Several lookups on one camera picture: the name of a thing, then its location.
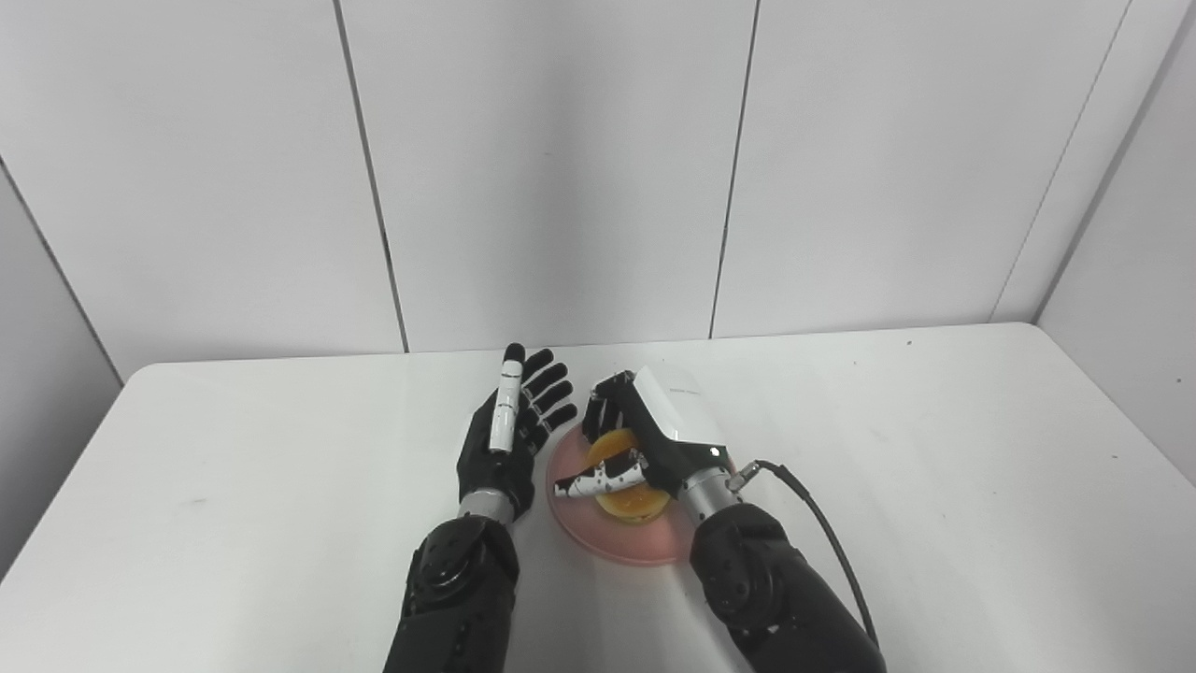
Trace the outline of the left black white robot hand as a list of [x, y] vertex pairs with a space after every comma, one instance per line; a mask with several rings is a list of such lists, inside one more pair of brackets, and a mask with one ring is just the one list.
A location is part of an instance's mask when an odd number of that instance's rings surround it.
[[551, 349], [504, 351], [498, 388], [475, 410], [457, 461], [460, 516], [509, 525], [533, 504], [535, 455], [576, 418], [569, 371]]

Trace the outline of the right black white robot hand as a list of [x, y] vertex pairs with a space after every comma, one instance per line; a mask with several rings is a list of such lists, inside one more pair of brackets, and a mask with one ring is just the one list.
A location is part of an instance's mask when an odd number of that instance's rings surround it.
[[698, 521], [740, 503], [730, 487], [730, 448], [687, 372], [645, 365], [594, 383], [582, 435], [594, 443], [615, 430], [631, 432], [631, 448], [555, 481], [556, 497], [594, 497], [646, 484], [681, 502]]

